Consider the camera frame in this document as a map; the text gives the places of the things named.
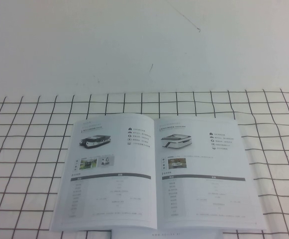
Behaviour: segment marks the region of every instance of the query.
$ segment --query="open booklet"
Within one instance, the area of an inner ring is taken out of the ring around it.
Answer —
[[[117,114],[74,124],[52,231],[266,224],[236,121]]]

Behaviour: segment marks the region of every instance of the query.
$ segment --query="grid pattern cloth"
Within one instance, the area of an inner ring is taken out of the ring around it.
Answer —
[[[225,239],[289,239],[289,92],[173,92],[0,98],[0,239],[104,239],[49,232],[74,122],[116,113],[236,119],[268,230]]]

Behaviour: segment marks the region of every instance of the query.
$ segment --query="dark gray header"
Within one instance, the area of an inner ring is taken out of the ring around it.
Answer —
[[[139,174],[139,173],[105,173],[105,174],[88,175],[88,176],[72,178],[70,181],[77,181],[77,180],[90,179],[90,178],[123,177],[123,176],[151,179],[151,176],[145,175],[145,174]]]
[[[234,178],[234,177],[223,177],[214,175],[198,175],[198,174],[179,174],[173,176],[164,176],[162,180],[173,179],[173,178],[209,178],[209,179],[221,179],[221,180],[232,180],[232,181],[246,181],[245,178]]]

